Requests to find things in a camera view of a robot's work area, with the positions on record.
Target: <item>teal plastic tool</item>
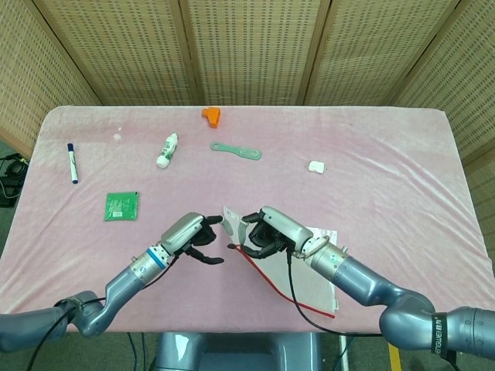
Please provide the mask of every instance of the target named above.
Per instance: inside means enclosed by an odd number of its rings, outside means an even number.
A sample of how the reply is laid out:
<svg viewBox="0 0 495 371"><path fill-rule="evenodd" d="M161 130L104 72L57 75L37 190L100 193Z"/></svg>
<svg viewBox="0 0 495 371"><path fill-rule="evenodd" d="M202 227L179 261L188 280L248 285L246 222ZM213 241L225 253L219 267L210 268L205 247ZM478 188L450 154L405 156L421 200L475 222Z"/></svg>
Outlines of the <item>teal plastic tool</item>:
<svg viewBox="0 0 495 371"><path fill-rule="evenodd" d="M230 152L242 158L249 158L250 160L259 160L261 158L261 151L259 149L233 147L231 145L224 145L218 141L214 141L210 148L212 151Z"/></svg>

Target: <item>gray floor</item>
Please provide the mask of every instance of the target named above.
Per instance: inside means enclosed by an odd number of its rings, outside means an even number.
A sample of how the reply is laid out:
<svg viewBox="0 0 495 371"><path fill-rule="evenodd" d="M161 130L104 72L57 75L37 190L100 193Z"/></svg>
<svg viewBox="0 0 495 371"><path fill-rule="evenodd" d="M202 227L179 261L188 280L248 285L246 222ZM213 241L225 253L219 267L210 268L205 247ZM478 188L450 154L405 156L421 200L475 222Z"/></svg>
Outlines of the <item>gray floor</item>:
<svg viewBox="0 0 495 371"><path fill-rule="evenodd" d="M12 153L12 150L0 142L0 157ZM0 255L12 224L14 209L0 208ZM143 351L141 337L133 334L138 353L138 369L143 369ZM338 355L338 340L334 335L321 337L323 369L332 371ZM156 350L157 334L145 334L145 342L150 365ZM0 353L0 371L26 369L32 349L21 352ZM84 339L79 334L68 334L63 341L46 344L40 351L34 370L38 371L86 371L86 370L132 370L134 358L126 334L105 333L95 339ZM428 351L401 351L403 371L450 371L452 368L442 359ZM495 362L469 355L458 355L458 366L462 371L476 369L488 371L495 369ZM360 338L350 348L350 369L389 370L387 343L381 339Z"/></svg>

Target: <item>table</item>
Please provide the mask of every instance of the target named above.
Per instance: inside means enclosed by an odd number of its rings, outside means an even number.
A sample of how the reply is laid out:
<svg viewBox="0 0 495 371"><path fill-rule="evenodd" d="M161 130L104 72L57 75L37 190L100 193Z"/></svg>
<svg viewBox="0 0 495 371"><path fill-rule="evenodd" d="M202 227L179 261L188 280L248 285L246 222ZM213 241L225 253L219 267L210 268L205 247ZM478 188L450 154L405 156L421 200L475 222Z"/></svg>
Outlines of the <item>table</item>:
<svg viewBox="0 0 495 371"><path fill-rule="evenodd" d="M438 311L495 309L495 279L463 169L441 111L396 107L222 107L209 128L201 107L58 107L46 116L5 251L0 312L53 305L83 290L104 294L120 270L189 211L239 213L274 206L339 245ZM168 169L155 165L179 133ZM261 149L260 161L213 152L212 141ZM67 142L80 183L70 181ZM326 163L322 175L309 161ZM104 222L108 192L140 192L138 219ZM181 257L158 284L119 312L112 332L313 331L218 237L202 251L225 263ZM383 307L337 290L342 332L376 332Z"/></svg>

